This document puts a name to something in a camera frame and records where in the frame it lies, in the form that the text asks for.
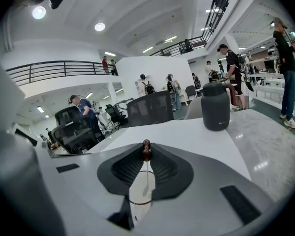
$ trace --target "beige chair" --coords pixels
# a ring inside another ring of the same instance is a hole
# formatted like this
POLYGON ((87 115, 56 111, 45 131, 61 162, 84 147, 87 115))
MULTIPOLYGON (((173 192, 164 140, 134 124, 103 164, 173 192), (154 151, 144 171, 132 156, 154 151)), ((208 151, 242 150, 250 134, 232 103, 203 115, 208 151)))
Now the beige chair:
POLYGON ((190 120, 190 119, 196 119, 196 118, 202 118, 202 107, 201 107, 201 98, 198 97, 194 100, 192 100, 189 104, 187 114, 184 118, 184 120, 190 120))

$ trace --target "man in blue shirt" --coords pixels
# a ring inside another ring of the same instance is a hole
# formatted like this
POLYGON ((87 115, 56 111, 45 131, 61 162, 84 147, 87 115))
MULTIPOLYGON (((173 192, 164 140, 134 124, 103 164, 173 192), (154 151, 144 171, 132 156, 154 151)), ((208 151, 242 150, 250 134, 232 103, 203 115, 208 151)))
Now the man in blue shirt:
POLYGON ((90 104, 90 102, 86 99, 80 99, 76 95, 72 95, 70 97, 70 102, 72 102, 74 105, 76 105, 79 108, 83 116, 85 115, 89 116, 89 120, 95 132, 100 134, 100 137, 97 137, 97 138, 101 138, 102 140, 105 139, 105 136, 103 135, 102 131, 100 130, 98 126, 98 120, 95 113, 92 110, 92 105, 90 104))

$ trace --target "blue jeans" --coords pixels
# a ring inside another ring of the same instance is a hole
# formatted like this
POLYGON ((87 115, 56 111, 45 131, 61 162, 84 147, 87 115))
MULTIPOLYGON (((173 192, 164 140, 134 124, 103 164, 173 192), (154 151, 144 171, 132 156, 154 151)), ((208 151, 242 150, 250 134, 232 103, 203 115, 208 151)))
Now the blue jeans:
POLYGON ((295 101, 295 72, 287 71, 284 73, 284 80, 285 86, 281 114, 286 115, 286 120, 290 120, 293 117, 295 101))
POLYGON ((175 92, 175 95, 176 95, 176 102, 173 103, 174 109, 180 109, 181 103, 180 103, 179 95, 177 94, 177 92, 175 92))

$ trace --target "long-sleeve black shirt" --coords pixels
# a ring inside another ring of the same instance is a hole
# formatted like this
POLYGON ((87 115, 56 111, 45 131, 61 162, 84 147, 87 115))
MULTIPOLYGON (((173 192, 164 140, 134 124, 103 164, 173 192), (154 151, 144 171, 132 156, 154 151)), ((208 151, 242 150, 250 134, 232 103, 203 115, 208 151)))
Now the long-sleeve black shirt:
POLYGON ((280 67, 280 73, 285 73, 286 71, 295 72, 295 59, 293 56, 294 48, 289 46, 286 42, 282 33, 274 31, 273 41, 275 48, 277 49, 278 62, 280 67))

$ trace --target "black metal railing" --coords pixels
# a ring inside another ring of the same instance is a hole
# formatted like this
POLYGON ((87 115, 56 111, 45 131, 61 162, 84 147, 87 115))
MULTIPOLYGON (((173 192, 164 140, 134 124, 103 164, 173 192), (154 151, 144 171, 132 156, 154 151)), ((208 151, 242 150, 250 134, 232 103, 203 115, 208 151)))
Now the black metal railing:
POLYGON ((191 39, 187 39, 183 42, 179 42, 178 44, 171 45, 160 51, 151 54, 150 56, 168 56, 174 57, 177 55, 185 54, 192 52, 195 49, 202 48, 206 45, 202 37, 194 37, 191 39))
POLYGON ((76 60, 32 63, 8 69, 6 72, 18 86, 65 76, 118 75, 115 66, 108 65, 104 68, 101 63, 76 60))
POLYGON ((201 36, 205 43, 208 42, 214 33, 216 27, 224 15, 228 4, 229 0, 212 0, 211 9, 206 20, 206 26, 201 36))

